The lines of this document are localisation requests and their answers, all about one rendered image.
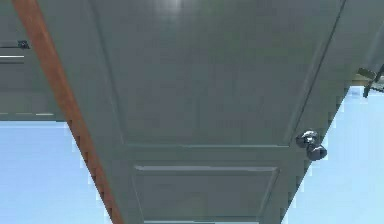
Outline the brown wooden door frame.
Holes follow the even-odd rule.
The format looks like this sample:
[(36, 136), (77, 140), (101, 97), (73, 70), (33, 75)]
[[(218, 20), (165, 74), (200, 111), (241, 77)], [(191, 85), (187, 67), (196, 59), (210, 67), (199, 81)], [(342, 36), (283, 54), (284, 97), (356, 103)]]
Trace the brown wooden door frame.
[(112, 224), (126, 224), (48, 31), (38, 0), (11, 0)]

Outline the dark round door knob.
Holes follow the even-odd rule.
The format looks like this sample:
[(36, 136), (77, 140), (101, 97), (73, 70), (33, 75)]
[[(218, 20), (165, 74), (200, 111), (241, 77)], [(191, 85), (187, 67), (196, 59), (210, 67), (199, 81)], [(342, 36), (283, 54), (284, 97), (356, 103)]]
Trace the dark round door knob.
[(319, 134), (315, 130), (306, 130), (296, 137), (298, 147), (306, 150), (309, 160), (318, 161), (328, 154), (327, 149), (321, 145)]

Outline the grey panelled room door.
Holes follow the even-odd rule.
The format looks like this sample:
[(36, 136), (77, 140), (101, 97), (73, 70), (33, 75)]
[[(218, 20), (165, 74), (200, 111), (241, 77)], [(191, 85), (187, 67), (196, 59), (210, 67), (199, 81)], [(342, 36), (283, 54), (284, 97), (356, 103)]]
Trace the grey panelled room door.
[(38, 0), (124, 224), (281, 224), (384, 0)]

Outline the grey cupboard with dark knob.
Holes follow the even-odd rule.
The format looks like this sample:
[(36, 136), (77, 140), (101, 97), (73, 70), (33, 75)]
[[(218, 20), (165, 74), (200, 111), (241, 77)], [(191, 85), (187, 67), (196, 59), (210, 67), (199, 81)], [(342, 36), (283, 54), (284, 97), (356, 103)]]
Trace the grey cupboard with dark knob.
[(0, 0), (0, 121), (65, 120), (11, 0)]

